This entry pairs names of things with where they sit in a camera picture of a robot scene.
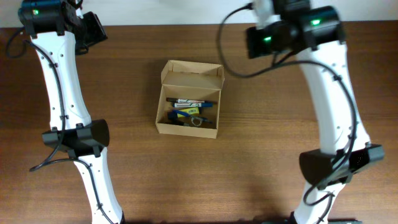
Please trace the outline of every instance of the wood grain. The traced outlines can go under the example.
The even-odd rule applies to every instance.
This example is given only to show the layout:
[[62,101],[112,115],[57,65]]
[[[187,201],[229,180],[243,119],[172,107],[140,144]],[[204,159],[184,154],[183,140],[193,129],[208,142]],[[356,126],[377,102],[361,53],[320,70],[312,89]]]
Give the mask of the wood grain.
[[[228,60],[242,72],[271,62],[246,59],[248,26],[228,26],[223,40]],[[355,177],[331,217],[396,223],[398,22],[352,22],[345,28],[359,111],[386,158]],[[319,143],[298,67],[248,80],[227,74],[217,139],[161,135],[155,128],[163,66],[169,59],[219,63],[216,30],[216,25],[106,27],[109,40],[77,58],[88,111],[109,124],[108,165],[127,220],[286,217],[299,204],[304,183],[299,154]],[[0,30],[2,46],[14,31]],[[28,172],[50,152],[41,140],[49,128],[45,83],[32,49],[18,60],[0,49],[0,222],[89,223],[88,200],[73,164]]]

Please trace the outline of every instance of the marker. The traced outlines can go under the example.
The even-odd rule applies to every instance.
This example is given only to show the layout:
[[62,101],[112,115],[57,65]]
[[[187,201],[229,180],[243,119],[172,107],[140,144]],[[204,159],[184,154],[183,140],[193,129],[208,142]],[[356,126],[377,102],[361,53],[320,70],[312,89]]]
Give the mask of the marker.
[[209,122],[210,124],[213,123],[213,122],[209,121],[207,118],[203,118],[203,117],[198,117],[198,116],[190,115],[190,114],[188,114],[188,113],[186,113],[186,112],[183,112],[183,111],[173,110],[173,112],[176,112],[176,113],[178,113],[178,114],[180,114],[180,115],[183,115],[183,116],[186,116],[186,117],[189,117],[189,118],[199,119],[199,120],[201,120],[201,121],[203,121],[203,122]]
[[[187,109],[182,109],[182,110],[179,110],[179,111],[186,112],[188,114],[201,114],[202,108],[187,108]],[[175,112],[168,112],[167,113],[167,118],[168,119],[177,119],[177,118],[183,118],[183,117],[184,117],[184,115],[178,114],[178,113],[175,113]]]
[[212,103],[172,103],[174,108],[186,108],[186,107],[213,107]]
[[166,100],[173,103],[205,103],[204,100],[185,100],[177,98],[166,98]]

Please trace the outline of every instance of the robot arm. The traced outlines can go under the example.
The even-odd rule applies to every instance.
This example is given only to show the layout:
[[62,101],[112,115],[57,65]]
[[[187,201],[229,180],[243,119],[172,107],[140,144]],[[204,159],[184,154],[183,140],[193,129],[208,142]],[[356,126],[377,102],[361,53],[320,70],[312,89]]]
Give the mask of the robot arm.
[[[49,66],[49,61],[37,50],[50,100],[51,130],[43,133],[44,143],[77,160],[74,163],[85,185],[92,223],[124,223],[106,160],[108,125],[105,120],[91,120],[76,69],[75,55],[87,53],[89,46],[106,39],[97,16],[92,12],[83,16],[80,7],[73,7],[73,2],[66,0],[25,0],[19,17],[33,45],[52,61]],[[57,74],[51,64],[55,65]]]
[[[230,74],[243,78],[301,65],[319,123],[320,149],[300,155],[306,184],[289,223],[327,223],[336,196],[353,174],[384,157],[382,146],[371,144],[356,108],[343,27],[332,7],[311,9],[309,0],[254,0],[235,12],[243,9],[253,9],[259,19],[257,27],[246,31],[249,58],[291,50],[288,55],[296,55],[297,61],[282,63],[285,57],[264,70],[249,75],[237,73],[228,67],[221,51],[223,25],[218,34],[221,61]],[[272,22],[273,14],[280,15],[281,20]]]

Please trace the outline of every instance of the open cardboard box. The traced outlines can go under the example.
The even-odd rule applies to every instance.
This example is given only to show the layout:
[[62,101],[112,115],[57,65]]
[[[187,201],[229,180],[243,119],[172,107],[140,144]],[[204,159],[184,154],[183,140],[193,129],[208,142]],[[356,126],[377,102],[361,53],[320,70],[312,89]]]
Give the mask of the open cardboard box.
[[[159,133],[217,138],[223,83],[222,65],[169,60],[162,71],[162,91],[156,116],[156,128]],[[213,107],[203,108],[199,116],[213,123],[202,123],[200,127],[194,127],[190,118],[179,118],[191,126],[168,124],[170,121],[167,118],[167,112],[174,109],[171,102],[166,101],[168,97],[212,102]]]

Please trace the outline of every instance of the box flap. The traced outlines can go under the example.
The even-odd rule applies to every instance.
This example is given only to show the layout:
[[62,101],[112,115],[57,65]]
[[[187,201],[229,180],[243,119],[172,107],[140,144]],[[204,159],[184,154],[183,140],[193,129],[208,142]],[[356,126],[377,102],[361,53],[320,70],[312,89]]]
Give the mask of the box flap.
[[220,90],[224,83],[222,65],[169,60],[162,71],[162,84]]

